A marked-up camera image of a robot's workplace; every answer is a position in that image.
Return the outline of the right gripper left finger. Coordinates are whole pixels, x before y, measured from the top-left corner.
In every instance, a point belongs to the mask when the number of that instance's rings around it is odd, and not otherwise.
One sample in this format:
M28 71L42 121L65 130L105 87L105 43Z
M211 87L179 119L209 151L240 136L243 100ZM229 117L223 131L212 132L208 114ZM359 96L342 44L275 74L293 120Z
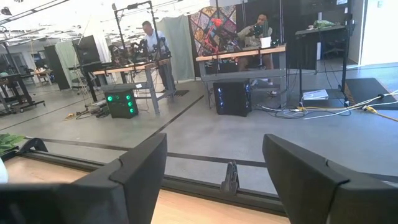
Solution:
M71 183L0 185L0 224L150 224L164 178L159 133Z

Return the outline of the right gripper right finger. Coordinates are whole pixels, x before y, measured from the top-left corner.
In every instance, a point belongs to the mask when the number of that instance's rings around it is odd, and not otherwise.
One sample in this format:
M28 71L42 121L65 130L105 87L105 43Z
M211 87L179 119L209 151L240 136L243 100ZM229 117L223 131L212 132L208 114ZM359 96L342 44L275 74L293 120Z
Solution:
M291 224L398 224L398 183L274 134L264 135L262 153Z

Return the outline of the black computer tower green lights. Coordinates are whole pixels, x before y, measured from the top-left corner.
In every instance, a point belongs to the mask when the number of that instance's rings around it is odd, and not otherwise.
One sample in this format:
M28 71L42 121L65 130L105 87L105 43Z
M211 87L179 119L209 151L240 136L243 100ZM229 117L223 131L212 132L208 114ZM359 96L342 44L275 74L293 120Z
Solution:
M104 95L112 118L131 119L139 114L133 89L108 90Z

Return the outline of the green plant in white pot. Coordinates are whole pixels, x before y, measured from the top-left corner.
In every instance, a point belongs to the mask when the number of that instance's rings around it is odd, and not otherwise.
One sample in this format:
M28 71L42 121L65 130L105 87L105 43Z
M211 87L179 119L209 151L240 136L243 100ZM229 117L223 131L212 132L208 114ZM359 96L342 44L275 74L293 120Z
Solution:
M8 182L8 173L6 166L4 165L5 156L8 152L13 151L17 143L24 139L23 135L18 134L0 134L0 184L6 184Z

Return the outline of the white flat box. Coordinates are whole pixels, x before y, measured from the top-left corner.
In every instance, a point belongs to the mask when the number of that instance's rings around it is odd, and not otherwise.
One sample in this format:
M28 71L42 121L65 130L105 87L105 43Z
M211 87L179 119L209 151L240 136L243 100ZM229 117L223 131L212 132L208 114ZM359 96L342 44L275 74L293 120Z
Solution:
M329 95L325 89L307 91L303 93L303 100L327 100Z

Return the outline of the black floor mat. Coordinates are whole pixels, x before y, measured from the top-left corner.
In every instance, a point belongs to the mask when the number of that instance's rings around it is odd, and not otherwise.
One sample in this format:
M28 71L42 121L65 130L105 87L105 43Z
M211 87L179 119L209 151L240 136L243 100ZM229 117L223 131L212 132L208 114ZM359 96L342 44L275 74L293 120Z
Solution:
M384 88L384 85L375 78L354 78L346 79L345 81L345 94L351 106L388 93L389 91ZM397 100L398 95L389 95L381 99L376 99L369 104L376 110L398 111Z

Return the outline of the low black desk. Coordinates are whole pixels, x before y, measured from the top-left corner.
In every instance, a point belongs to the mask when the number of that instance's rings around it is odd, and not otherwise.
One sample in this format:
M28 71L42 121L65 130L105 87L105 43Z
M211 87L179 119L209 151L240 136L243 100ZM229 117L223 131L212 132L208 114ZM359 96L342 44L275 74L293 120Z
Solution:
M24 83L26 78L33 78L33 75L0 73L0 106L3 107L0 109L0 117L23 113L40 104L46 106L44 100L33 100Z

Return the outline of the black computer tower blue lights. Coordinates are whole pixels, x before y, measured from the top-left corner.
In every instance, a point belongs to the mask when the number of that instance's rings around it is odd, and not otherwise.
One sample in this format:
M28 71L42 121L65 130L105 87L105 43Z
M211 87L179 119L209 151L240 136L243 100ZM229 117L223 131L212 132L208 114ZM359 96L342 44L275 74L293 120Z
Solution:
M246 117L252 111L249 79L232 79L214 82L216 112L218 115Z

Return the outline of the tall black cabinet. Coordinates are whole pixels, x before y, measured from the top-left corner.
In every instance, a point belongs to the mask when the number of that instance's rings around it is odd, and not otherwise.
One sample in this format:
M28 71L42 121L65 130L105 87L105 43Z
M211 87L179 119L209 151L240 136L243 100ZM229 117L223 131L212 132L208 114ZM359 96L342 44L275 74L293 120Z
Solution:
M60 58L55 50L54 45L44 47L45 56L49 63L49 67L54 75L55 82L60 90L70 89L69 82L62 67Z

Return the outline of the black monitor on stand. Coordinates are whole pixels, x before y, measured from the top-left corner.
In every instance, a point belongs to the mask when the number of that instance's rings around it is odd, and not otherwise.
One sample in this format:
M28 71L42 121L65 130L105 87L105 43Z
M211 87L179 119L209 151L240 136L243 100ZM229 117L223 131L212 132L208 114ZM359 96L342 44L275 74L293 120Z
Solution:
M72 47L75 51L73 65L69 70L79 71L86 81L88 91L94 103L98 101L95 93L95 77L94 72L103 68L103 63L100 60L98 48L95 39L92 35L82 37L78 40L72 41Z

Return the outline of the background black robot rig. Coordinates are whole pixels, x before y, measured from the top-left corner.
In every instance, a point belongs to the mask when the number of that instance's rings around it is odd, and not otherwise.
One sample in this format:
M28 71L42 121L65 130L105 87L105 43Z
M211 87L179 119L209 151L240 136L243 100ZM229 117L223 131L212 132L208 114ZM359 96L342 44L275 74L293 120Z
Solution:
M149 50L146 39L139 43L133 42L127 49L116 45L108 47L113 65L129 65L133 63L146 63L171 57L171 52L165 43L165 37L159 39L159 44L154 44Z

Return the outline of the black standing desk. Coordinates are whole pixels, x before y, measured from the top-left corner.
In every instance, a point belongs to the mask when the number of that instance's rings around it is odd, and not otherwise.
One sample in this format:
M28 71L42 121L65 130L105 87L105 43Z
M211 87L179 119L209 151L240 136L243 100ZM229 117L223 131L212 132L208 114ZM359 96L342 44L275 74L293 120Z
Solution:
M305 46L311 43L321 43L324 44L328 41L339 40L344 43L343 48L343 65L342 65L342 78L341 83L338 85L338 89L326 89L330 93L336 94L335 98L337 100L341 100L343 106L349 106L350 102L345 93L345 85L346 85L346 72L347 72L347 63L348 63L348 54L349 54L349 41L351 37L351 33L353 31L352 20L348 20L346 25L333 25L327 27L319 27L317 25L316 28L310 30L300 30L295 33L295 37L297 40L297 53L298 53L298 74L299 74L299 98L300 105L304 106L304 92L303 92L303 74L302 74L302 54Z

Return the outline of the person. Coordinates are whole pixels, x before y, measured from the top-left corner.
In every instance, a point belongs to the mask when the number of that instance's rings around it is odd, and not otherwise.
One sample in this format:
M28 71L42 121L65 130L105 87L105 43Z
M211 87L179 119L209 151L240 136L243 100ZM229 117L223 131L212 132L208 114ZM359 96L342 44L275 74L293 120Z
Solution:
M167 39L165 35L162 33L162 31L158 30L157 33L155 34L155 29L152 27L151 23L149 21L144 21L142 23L142 28L144 32L146 33L144 36L144 39L147 41L147 49L149 52L152 52L154 50L154 46L157 46L157 40L160 40L160 46L161 46L161 51L164 54L166 47L168 47ZM168 90L172 90L176 92L176 87L174 83L174 77L168 76L165 72L165 69L167 68L166 65L161 65L158 69L159 75L162 79L162 84L164 86L163 92L166 92Z
M237 33L238 40L243 42L243 47L245 48L259 48L262 46L261 39L266 37L271 37L272 28L268 24L267 14L260 14L257 17L257 22L254 25L247 26ZM274 63L272 54L262 54L261 55L261 65L265 66L266 70L274 69ZM248 71L248 66L255 59L259 62L259 57L254 55L243 56L238 58L238 71ZM262 79L261 81L272 85L272 79Z

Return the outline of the green bundle on desk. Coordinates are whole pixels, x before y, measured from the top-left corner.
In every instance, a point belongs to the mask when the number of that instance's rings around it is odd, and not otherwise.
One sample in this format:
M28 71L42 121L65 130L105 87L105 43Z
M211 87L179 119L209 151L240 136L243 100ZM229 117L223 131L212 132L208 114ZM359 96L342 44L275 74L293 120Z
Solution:
M321 28L332 27L332 26L335 26L335 23L334 23L334 22L327 21L327 20L316 20L316 21L313 23L313 27L314 27L315 29L321 29Z

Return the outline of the pale green curtain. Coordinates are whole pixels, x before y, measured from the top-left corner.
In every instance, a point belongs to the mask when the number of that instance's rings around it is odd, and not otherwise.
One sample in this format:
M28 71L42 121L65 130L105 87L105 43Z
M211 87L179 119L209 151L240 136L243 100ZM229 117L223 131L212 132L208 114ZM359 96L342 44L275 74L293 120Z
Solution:
M193 80L195 71L188 17L165 17L156 24L157 29L164 33L171 51L174 79L178 82Z

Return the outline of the colourful patterned panel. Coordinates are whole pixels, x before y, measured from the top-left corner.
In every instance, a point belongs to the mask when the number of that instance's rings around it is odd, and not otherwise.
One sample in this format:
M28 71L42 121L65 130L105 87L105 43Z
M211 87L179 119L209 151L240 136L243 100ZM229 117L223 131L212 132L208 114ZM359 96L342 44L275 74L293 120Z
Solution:
M235 5L204 7L189 15L188 21L198 56L226 51L237 33Z

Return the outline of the wooden table grey frame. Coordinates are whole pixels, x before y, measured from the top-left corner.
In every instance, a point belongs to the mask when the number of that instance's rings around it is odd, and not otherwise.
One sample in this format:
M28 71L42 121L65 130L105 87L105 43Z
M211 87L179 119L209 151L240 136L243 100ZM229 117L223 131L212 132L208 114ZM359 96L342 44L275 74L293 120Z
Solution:
M93 72L93 75L99 76L99 75L107 75L109 73L120 73L120 76L124 78L124 74L126 72L136 72L136 71L144 71L146 75L146 81L144 82L136 82L136 83L118 83L115 85L107 85L107 84L102 84L101 89L103 91L110 91L110 90L148 90L150 96L140 96L139 99L151 99L153 108L155 111L155 114L160 114L159 111L159 100L163 98L167 98L168 96L171 97L171 99L174 98L174 91L172 90L172 84L168 83L169 90L167 90L165 93L163 93L160 96L156 95L155 91L155 85L154 81L152 79L152 70L154 69L159 69L161 67L164 67L165 69L165 74L168 76L171 76L171 71L169 70L170 68L170 58L165 58L162 60L158 61L153 61L149 63L142 63L142 64L135 64L135 65L130 65L130 66L124 66L121 68L112 68L112 69L103 69L103 70L97 70Z
M226 52L222 54L207 55L197 57L195 60L199 64L200 68L200 78L205 87L205 99L208 107L211 108L211 91L210 88L214 82L220 80L232 80L232 79L262 79L262 78L280 78L279 84L279 96L280 96L280 107L283 108L287 104L287 66L286 66L286 48L287 45L279 45L277 47L270 48L256 48L251 50L244 50L240 52ZM218 69L218 62L221 59L232 58L236 59L238 57L245 56L260 56L279 54L279 68L273 70L249 70L245 72L228 72L228 73L218 73L207 75L205 70L206 62L214 62L216 70Z

